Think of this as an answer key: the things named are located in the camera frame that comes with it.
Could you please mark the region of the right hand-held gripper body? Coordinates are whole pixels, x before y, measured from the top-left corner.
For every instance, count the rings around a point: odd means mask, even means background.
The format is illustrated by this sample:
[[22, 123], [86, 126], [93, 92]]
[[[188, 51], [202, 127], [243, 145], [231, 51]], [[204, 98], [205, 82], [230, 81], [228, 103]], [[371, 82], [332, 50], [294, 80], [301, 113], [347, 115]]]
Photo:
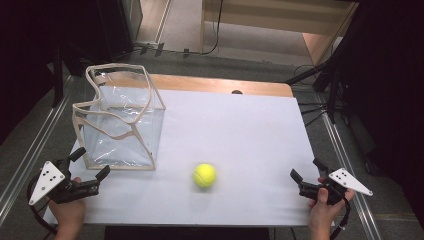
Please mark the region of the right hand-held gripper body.
[[301, 176], [298, 176], [299, 195], [312, 199], [318, 199], [318, 192], [321, 188], [328, 190], [328, 205], [335, 205], [345, 197], [345, 192], [352, 189], [356, 192], [372, 196], [373, 192], [362, 184], [356, 177], [344, 168], [330, 172], [323, 183], [312, 184], [305, 182]]

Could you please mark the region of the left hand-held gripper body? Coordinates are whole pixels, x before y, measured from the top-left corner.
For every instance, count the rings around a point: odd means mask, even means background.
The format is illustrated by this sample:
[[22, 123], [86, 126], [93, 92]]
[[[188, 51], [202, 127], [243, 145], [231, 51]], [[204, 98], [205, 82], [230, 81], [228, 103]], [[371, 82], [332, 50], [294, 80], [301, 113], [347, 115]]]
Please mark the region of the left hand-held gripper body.
[[29, 204], [33, 206], [44, 197], [48, 197], [57, 204], [68, 203], [99, 193], [101, 173], [96, 174], [94, 180], [76, 182], [71, 179], [69, 166], [69, 159], [46, 161], [36, 177]]

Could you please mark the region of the clear plastic bag beige trim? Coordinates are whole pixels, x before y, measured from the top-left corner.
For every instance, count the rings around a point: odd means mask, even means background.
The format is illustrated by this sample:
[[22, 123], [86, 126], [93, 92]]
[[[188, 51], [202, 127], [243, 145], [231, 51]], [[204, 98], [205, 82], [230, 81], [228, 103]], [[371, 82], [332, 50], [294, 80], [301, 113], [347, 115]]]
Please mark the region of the clear plastic bag beige trim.
[[153, 170], [166, 106], [140, 65], [89, 66], [94, 96], [73, 105], [72, 121], [88, 169]]

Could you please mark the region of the yellow tennis ball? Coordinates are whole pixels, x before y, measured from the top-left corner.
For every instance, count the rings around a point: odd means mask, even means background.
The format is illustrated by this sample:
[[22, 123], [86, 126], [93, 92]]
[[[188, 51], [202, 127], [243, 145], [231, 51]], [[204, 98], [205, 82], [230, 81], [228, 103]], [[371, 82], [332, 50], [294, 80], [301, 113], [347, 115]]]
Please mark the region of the yellow tennis ball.
[[198, 165], [192, 174], [193, 181], [202, 188], [211, 187], [216, 181], [216, 170], [211, 164]]

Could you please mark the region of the person's right hand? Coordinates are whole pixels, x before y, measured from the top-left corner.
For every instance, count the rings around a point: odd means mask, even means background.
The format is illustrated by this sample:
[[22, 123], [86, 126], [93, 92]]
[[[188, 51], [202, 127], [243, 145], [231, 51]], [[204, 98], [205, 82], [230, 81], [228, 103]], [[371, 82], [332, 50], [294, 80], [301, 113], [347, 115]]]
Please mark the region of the person's right hand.
[[345, 207], [343, 200], [337, 204], [328, 205], [327, 200], [329, 191], [326, 188], [320, 188], [317, 200], [311, 200], [309, 207], [311, 208], [308, 228], [311, 232], [328, 232], [331, 233], [331, 224]]

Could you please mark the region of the person's left hand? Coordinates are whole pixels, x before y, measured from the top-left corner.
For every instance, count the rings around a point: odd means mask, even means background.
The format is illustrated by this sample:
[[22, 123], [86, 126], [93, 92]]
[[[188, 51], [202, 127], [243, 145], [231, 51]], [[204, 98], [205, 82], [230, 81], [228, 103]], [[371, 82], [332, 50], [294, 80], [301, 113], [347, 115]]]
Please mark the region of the person's left hand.
[[58, 234], [77, 234], [82, 229], [86, 214], [86, 203], [83, 199], [60, 204], [51, 200], [49, 208], [58, 222]]

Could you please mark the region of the white table sheet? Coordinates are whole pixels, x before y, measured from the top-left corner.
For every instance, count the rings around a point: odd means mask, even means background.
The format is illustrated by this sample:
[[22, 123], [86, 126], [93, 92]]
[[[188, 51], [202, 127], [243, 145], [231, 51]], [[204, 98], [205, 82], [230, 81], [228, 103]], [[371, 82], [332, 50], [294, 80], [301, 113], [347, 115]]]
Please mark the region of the white table sheet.
[[[304, 226], [308, 200], [290, 172], [318, 178], [293, 97], [161, 91], [166, 110], [154, 171], [113, 171], [86, 200], [87, 224]], [[211, 164], [216, 181], [192, 178]]]

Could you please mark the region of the black upright stand pole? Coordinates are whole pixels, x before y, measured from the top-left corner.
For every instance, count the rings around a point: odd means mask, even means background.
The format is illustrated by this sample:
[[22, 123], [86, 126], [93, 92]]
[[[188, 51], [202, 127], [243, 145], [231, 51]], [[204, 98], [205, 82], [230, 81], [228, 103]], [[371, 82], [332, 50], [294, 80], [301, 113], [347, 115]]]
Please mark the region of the black upright stand pole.
[[63, 99], [63, 66], [61, 46], [57, 45], [53, 55], [54, 100], [52, 107], [56, 108]]

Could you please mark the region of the black tripod stand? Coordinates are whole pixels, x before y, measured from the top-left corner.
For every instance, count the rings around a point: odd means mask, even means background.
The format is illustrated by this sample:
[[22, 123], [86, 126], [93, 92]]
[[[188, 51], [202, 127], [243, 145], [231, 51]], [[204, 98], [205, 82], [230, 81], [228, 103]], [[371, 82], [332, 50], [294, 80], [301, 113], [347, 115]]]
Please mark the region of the black tripod stand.
[[334, 56], [331, 56], [323, 63], [312, 67], [307, 71], [294, 75], [292, 78], [285, 80], [284, 83], [292, 86], [314, 76], [315, 74], [318, 74], [318, 78], [312, 84], [313, 90], [315, 92], [323, 92], [326, 88], [329, 88], [328, 100], [324, 109], [330, 119], [330, 122], [335, 124], [335, 112], [338, 110], [336, 104], [340, 90], [340, 71], [336, 66], [336, 59]]

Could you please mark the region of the black curtain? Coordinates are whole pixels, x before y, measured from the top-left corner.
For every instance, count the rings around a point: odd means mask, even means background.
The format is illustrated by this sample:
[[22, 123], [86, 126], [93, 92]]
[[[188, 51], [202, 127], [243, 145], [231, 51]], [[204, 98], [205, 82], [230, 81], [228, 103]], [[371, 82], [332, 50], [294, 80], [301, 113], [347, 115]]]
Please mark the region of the black curtain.
[[363, 0], [339, 60], [344, 97], [424, 227], [424, 0]]
[[0, 0], [0, 145], [54, 86], [48, 0]]

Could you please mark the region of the black cabinet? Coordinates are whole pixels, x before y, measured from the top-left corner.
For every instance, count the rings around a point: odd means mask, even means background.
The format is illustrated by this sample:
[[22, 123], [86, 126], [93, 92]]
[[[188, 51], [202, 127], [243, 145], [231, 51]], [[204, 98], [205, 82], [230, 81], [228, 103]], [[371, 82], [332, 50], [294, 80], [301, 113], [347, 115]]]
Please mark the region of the black cabinet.
[[143, 20], [141, 0], [61, 0], [57, 13], [64, 43], [94, 64], [131, 53]]

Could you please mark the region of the wooden table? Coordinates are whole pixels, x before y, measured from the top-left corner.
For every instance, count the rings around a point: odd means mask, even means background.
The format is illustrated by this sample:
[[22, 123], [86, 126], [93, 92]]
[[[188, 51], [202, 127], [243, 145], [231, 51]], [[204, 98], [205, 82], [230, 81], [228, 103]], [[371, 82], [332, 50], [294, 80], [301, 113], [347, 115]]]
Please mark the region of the wooden table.
[[[293, 96], [291, 87], [283, 83], [268, 83], [163, 74], [151, 74], [150, 79], [157, 89], [163, 90], [214, 92], [228, 94], [239, 91], [241, 94], [244, 95], [277, 97]], [[99, 85], [119, 87], [148, 86], [146, 77], [144, 75], [138, 78], [135, 74], [129, 72], [116, 72], [96, 76], [94, 78], [94, 82]]]

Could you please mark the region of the metal floor rail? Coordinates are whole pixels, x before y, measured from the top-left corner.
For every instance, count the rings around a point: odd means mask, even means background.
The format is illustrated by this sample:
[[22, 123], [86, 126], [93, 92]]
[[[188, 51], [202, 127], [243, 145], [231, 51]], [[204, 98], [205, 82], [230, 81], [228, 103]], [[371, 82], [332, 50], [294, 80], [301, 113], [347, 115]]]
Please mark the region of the metal floor rail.
[[[328, 135], [332, 142], [333, 148], [335, 150], [339, 165], [346, 169], [349, 173], [355, 176], [355, 171], [350, 162], [349, 156], [345, 150], [345, 147], [340, 138], [337, 126], [332, 123], [330, 117], [326, 112], [323, 113], [323, 121], [326, 126]], [[369, 207], [369, 204], [366, 199], [366, 195], [357, 192], [353, 198], [353, 204], [355, 205], [356, 212], [359, 216], [359, 219], [362, 223], [364, 232], [368, 240], [383, 240], [380, 234], [379, 228], [377, 226], [374, 215]]]
[[48, 93], [0, 145], [0, 227], [7, 219], [63, 112], [70, 94], [56, 104]]

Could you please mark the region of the light wooden frame furniture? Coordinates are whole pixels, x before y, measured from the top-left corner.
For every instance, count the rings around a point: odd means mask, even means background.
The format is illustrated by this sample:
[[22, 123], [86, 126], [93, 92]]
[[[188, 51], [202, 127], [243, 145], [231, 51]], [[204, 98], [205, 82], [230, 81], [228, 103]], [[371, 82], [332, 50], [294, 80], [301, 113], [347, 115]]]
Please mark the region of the light wooden frame furniture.
[[358, 6], [354, 0], [201, 0], [200, 42], [206, 21], [300, 32], [317, 66], [345, 35]]

